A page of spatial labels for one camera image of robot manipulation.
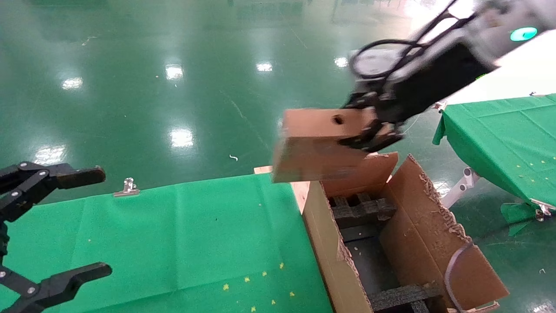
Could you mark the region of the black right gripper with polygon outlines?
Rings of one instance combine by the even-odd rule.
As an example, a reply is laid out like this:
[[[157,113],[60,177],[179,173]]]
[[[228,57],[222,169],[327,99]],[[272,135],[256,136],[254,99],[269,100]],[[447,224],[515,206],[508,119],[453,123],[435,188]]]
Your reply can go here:
[[[352,93],[347,98],[342,109],[374,107],[377,121],[369,123],[359,135],[339,140],[339,144],[367,153],[387,148],[403,139],[402,122],[495,69],[494,61],[474,55],[461,42],[429,48],[389,77],[383,87],[385,97],[367,92]]]

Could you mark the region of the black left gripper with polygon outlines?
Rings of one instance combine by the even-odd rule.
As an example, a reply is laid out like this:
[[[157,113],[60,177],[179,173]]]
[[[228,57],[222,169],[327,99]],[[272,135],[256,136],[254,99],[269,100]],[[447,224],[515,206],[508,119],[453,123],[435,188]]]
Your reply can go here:
[[[68,163],[42,166],[20,162],[0,171],[0,257],[8,254],[8,226],[40,203],[54,190],[90,186],[106,180],[103,168],[74,169]],[[20,297],[3,313],[41,313],[75,298],[79,288],[113,273],[110,265],[96,262],[61,272],[34,283],[11,269],[0,266],[0,283]]]

